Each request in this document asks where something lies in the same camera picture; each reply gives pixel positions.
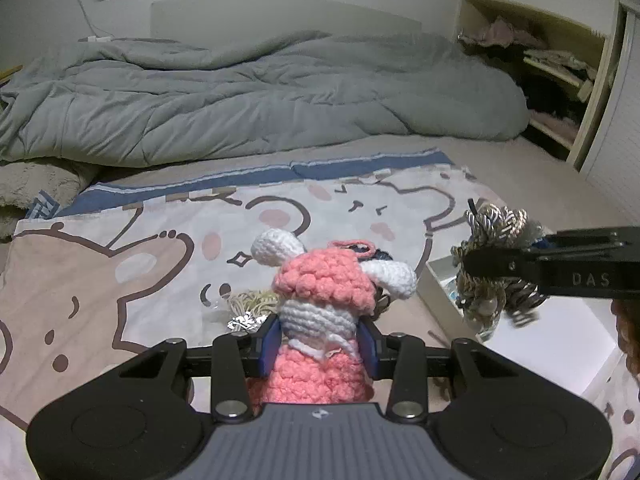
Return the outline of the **person right hand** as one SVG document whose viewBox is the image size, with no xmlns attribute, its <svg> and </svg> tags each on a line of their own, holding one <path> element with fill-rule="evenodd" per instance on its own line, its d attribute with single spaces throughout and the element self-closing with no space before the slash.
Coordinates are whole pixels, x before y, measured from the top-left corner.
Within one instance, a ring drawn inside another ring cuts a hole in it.
<svg viewBox="0 0 640 480">
<path fill-rule="evenodd" d="M 615 299 L 611 311 L 616 318 L 618 346 L 626 356 L 627 370 L 638 377 L 640 373 L 639 301 Z"/>
</svg>

